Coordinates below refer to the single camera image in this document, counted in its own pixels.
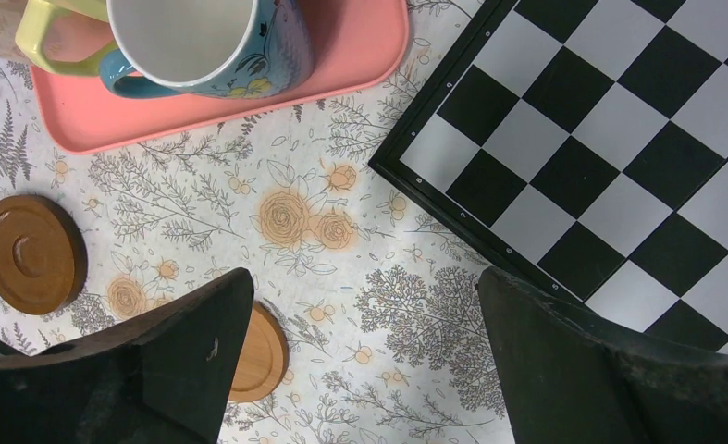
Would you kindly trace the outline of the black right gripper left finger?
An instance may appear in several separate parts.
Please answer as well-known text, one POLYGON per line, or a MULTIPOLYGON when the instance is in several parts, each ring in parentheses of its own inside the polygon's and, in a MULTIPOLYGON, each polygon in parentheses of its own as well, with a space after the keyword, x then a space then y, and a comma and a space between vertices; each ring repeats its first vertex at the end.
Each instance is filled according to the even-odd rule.
POLYGON ((214 443, 253 308, 236 268, 39 354, 0 356, 0 443, 214 443))

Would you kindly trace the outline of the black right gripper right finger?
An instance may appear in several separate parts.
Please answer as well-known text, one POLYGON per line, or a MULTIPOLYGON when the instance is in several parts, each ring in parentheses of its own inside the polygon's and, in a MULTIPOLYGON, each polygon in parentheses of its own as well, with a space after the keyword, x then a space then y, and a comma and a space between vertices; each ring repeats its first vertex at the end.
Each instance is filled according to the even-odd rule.
POLYGON ((728 443, 728 355, 653 338, 505 270, 478 285, 519 443, 728 443))

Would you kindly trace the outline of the light wooden coaster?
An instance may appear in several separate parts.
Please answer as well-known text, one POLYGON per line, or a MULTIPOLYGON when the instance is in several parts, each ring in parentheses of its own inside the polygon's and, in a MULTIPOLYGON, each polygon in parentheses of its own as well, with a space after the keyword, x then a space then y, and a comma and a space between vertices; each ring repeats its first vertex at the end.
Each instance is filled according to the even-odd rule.
POLYGON ((228 399, 264 399, 281 383, 288 364, 288 343, 281 325, 261 303, 255 302, 228 399))

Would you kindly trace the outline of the dark brown wooden coaster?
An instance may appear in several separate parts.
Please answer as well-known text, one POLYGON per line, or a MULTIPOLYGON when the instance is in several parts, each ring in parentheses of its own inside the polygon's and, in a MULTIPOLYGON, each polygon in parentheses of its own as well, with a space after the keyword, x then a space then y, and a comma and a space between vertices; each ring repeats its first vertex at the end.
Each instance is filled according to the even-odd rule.
POLYGON ((80 229, 60 205, 39 195, 0 200, 0 297, 27 315, 70 305, 87 277, 80 229))

